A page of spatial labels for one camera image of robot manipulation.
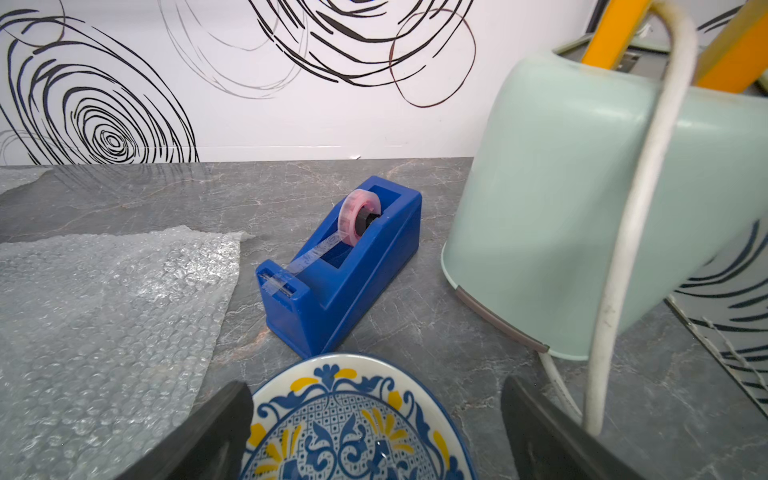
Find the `left orange utensil in toaster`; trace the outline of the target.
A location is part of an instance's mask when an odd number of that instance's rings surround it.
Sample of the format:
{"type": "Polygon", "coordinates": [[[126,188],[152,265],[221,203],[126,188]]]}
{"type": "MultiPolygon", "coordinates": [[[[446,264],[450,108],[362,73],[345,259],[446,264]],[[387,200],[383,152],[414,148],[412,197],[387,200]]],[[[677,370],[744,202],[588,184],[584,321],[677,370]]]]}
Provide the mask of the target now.
{"type": "Polygon", "coordinates": [[[606,70],[615,69],[651,3],[651,0],[598,1],[588,25],[592,38],[581,62],[606,70]]]}

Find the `mint green toaster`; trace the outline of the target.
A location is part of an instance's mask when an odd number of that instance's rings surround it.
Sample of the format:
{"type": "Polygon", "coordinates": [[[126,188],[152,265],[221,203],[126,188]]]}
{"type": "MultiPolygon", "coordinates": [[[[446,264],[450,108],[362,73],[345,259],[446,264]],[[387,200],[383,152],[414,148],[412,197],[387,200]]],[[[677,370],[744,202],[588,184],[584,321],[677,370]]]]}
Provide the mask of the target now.
{"type": "MultiPolygon", "coordinates": [[[[550,53],[502,84],[441,253],[461,299],[521,344],[590,353],[665,65],[620,73],[550,53]]],[[[691,88],[633,269],[627,328],[767,210],[767,99],[691,88]]]]}

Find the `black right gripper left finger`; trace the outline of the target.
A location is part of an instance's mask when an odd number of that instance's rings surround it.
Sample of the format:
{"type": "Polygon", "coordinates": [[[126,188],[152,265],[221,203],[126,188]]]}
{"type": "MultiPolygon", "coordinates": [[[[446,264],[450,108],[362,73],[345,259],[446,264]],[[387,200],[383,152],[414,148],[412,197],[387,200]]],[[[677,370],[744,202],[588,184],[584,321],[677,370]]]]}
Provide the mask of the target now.
{"type": "Polygon", "coordinates": [[[247,384],[232,381],[121,479],[237,479],[254,412],[247,384]]]}

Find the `blue yellow patterned bowl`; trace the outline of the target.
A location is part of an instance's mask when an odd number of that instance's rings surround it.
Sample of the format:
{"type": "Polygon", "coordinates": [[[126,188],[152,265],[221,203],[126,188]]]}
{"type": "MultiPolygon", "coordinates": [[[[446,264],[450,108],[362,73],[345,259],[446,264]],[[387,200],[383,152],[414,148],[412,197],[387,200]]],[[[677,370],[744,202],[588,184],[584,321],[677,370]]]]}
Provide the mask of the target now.
{"type": "Polygon", "coordinates": [[[375,357],[301,361],[252,395],[242,479],[474,479],[459,430],[408,372],[375,357]]]}

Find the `pink tape roll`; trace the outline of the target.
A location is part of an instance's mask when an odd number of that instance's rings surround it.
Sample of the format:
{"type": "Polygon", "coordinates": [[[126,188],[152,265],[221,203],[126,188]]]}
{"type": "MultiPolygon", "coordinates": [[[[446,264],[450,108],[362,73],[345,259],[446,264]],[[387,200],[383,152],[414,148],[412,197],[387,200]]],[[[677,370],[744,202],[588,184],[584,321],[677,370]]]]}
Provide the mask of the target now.
{"type": "Polygon", "coordinates": [[[343,201],[337,221],[341,241],[354,247],[370,224],[382,214],[379,197],[368,190],[356,189],[343,201]]]}

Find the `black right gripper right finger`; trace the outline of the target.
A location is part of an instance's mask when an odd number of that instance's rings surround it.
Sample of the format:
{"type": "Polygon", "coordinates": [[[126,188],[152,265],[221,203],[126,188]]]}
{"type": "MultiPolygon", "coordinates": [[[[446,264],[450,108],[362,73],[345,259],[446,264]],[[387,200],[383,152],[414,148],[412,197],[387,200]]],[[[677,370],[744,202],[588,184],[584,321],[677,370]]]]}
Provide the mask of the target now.
{"type": "Polygon", "coordinates": [[[524,379],[505,379],[501,413],[521,479],[641,477],[524,379]]]}

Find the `blue tape dispenser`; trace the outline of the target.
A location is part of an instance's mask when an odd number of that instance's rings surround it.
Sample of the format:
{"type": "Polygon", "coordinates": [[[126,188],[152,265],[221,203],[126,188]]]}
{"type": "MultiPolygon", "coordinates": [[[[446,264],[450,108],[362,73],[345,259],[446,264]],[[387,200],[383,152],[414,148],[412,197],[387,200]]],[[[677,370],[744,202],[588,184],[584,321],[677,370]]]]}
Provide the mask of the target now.
{"type": "Polygon", "coordinates": [[[422,195],[372,176],[357,189],[382,207],[360,241],[341,241],[336,205],[293,260],[266,260],[255,270],[266,322],[301,358],[335,350],[419,247],[422,195]]]}

